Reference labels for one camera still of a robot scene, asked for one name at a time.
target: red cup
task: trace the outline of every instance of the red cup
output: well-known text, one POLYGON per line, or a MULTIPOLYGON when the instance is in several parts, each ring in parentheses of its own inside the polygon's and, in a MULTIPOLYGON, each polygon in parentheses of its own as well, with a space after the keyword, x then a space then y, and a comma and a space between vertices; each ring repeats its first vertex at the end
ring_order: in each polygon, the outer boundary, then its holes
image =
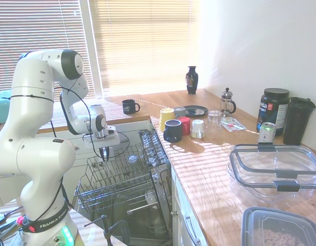
POLYGON ((182 133, 183 136, 191 134, 191 120, 188 117, 178 117, 178 120, 182 122, 182 133))

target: decorative vase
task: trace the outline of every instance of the decorative vase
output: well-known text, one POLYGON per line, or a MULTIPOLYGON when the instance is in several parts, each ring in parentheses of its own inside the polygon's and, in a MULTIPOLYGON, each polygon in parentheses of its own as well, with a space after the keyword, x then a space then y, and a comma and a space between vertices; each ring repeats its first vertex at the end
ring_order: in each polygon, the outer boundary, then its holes
POLYGON ((189 94, 195 94, 198 88, 199 75, 195 71, 196 66, 189 66, 186 74, 186 87, 189 94))

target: navy blue cup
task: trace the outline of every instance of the navy blue cup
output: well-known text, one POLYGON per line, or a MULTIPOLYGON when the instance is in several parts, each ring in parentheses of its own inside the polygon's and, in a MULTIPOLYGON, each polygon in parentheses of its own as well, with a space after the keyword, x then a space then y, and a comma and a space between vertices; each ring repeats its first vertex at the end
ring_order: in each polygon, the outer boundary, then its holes
POLYGON ((132 99, 127 99, 122 101, 122 110, 124 114, 134 114, 141 109, 141 106, 135 103, 132 99))
POLYGON ((163 132, 163 139, 167 142, 179 142, 182 140, 182 122, 177 119, 167 120, 163 132))

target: window blinds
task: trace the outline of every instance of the window blinds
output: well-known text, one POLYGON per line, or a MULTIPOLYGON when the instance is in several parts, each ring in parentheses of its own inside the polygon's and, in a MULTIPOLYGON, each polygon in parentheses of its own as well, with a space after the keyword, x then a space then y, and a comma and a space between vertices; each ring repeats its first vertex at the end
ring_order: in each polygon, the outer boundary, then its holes
POLYGON ((185 90, 199 0, 90 0, 105 95, 185 90))
MULTIPOLYGON (((11 88, 22 53, 73 49, 84 59, 88 97, 95 97, 78 0, 0 1, 0 90, 11 88)), ((54 91, 58 100, 60 90, 54 91)))

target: yellow cup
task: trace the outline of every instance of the yellow cup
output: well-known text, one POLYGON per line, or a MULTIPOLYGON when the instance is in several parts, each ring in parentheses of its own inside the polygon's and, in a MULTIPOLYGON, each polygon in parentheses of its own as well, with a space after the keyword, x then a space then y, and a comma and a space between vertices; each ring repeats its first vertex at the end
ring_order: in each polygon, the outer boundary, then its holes
POLYGON ((164 124, 167 120, 170 119, 175 119, 175 112, 174 109, 171 108, 165 108, 160 110, 160 122, 159 122, 159 127, 160 131, 164 131, 164 124))

